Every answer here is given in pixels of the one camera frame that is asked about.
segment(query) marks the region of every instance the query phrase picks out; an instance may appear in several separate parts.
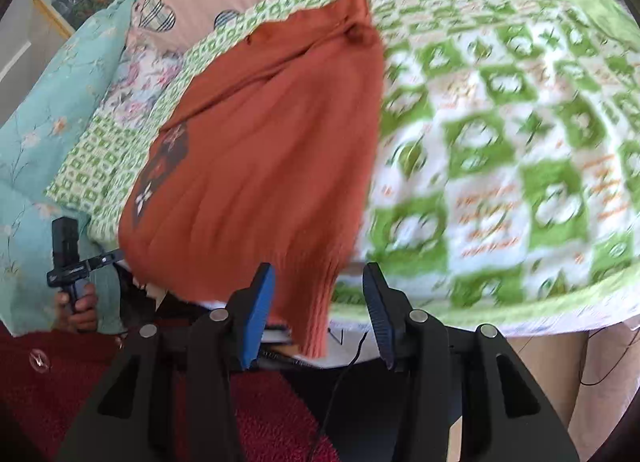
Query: wall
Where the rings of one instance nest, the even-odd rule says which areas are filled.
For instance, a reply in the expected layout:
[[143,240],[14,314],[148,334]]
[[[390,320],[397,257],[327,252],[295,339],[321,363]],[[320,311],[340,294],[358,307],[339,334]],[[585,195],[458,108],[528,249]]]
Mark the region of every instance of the wall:
[[64,43],[33,0],[13,0],[0,20],[0,125]]

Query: metal screw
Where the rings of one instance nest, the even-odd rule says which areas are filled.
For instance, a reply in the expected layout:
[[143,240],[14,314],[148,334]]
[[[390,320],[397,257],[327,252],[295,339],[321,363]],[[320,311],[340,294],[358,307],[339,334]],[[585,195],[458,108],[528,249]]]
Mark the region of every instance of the metal screw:
[[209,318],[212,321],[224,321],[228,317],[229,312],[227,309],[213,309],[213,311],[209,313]]
[[409,318],[411,321],[415,321],[416,323],[424,323],[429,318],[429,314],[422,309],[413,309],[409,313]]
[[489,325],[488,323],[485,323],[480,327],[480,333],[484,337],[494,338],[498,335],[498,329],[495,328],[493,325]]
[[156,332],[158,332],[158,327],[156,327],[156,325],[153,325],[152,323],[147,323],[140,328],[140,335],[142,337],[155,336]]

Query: embroidered patch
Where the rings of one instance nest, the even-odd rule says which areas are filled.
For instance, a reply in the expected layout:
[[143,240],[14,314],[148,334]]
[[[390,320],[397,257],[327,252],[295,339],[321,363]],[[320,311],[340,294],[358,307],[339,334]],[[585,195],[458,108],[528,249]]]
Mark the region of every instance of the embroidered patch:
[[175,24],[175,13],[162,0],[145,0],[139,26],[143,29],[163,33]]
[[160,149],[140,173],[136,204],[133,207],[134,226],[140,223],[149,200],[189,152],[187,125],[180,124],[165,135]]

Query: black cable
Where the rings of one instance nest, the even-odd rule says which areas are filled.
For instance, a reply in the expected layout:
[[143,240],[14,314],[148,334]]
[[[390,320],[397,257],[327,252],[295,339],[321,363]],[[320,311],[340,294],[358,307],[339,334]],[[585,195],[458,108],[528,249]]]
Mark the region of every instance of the black cable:
[[324,436],[324,432],[326,430],[326,425],[329,422],[329,414],[331,413],[331,408],[334,405],[334,398],[335,398],[335,394],[337,394],[338,386],[340,386],[340,383],[344,379],[344,376],[347,375],[347,372],[351,369],[351,367],[356,363],[356,361],[360,357],[360,351],[362,350],[362,344],[364,343],[364,340],[365,340],[366,337],[367,337],[367,332],[365,332],[362,335],[362,338],[360,338],[360,343],[358,343],[358,350],[356,352],[355,357],[351,360],[351,362],[346,366],[346,368],[340,373],[338,378],[335,380],[334,387],[331,390],[331,397],[329,397],[329,404],[326,407],[326,412],[324,412],[324,418],[322,419],[322,425],[320,426],[320,429],[318,429],[318,433],[316,434],[316,438],[314,440],[314,443],[311,446],[311,450],[309,451],[309,454],[306,456],[306,462],[312,462],[312,460],[314,458],[314,455],[316,454],[316,450],[318,449],[318,445],[320,444],[320,441],[322,440],[322,437]]
[[600,332],[602,332],[603,330],[605,330],[607,327],[602,327],[602,328],[598,328],[593,334],[591,334],[589,336],[589,339],[591,339],[592,337],[596,337]]
[[520,352],[522,352],[522,351],[524,350],[524,347],[526,347],[529,343],[531,343],[531,340],[532,340],[534,337],[536,337],[536,336],[531,336],[531,337],[529,338],[529,340],[524,344],[524,346],[523,346],[520,350],[518,350],[518,355],[520,354]]
[[613,370],[615,370],[615,369],[616,369],[616,366],[618,366],[618,365],[620,364],[620,362],[624,359],[624,357],[625,357],[626,353],[627,353],[627,352],[629,352],[629,349],[630,349],[633,345],[635,345],[635,344],[637,343],[637,342],[636,342],[636,339],[638,338],[638,334],[640,334],[640,329],[638,329],[638,331],[636,331],[636,335],[633,337],[633,339],[632,339],[631,341],[629,341],[629,344],[626,346],[625,351],[624,351],[624,352],[622,352],[622,356],[620,356],[620,359],[618,359],[618,361],[616,361],[616,364],[614,364],[614,365],[611,367],[611,369],[609,370],[609,372],[607,372],[607,374],[606,374],[606,375],[605,375],[605,376],[604,376],[600,381],[598,381],[598,382],[582,382],[582,379],[580,379],[580,384],[581,384],[582,386],[597,386],[598,384],[600,384],[601,382],[603,382],[606,378],[608,378],[608,377],[609,377],[609,375],[613,372]]

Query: heart pattern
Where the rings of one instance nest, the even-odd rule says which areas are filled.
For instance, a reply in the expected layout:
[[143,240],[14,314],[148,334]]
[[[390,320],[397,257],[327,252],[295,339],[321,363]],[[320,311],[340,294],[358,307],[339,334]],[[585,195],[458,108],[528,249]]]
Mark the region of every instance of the heart pattern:
[[138,26],[143,29],[164,33],[175,25],[175,13],[162,0],[145,0]]
[[222,27],[227,22],[229,22],[229,20],[233,20],[234,18],[236,18],[239,14],[240,13],[235,9],[227,9],[218,13],[218,16],[216,16],[216,19],[213,22],[213,28],[218,29]]

